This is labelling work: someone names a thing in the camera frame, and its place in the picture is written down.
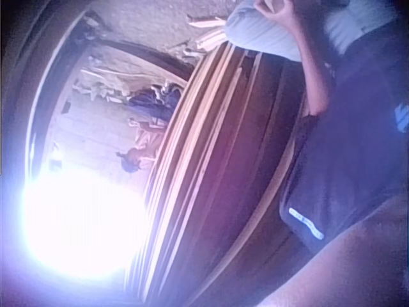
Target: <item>sunlight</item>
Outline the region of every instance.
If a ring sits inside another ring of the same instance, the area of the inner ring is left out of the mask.
[[[27,186],[30,253],[69,277],[100,279],[125,268],[147,236],[142,199],[80,169],[47,172]]]

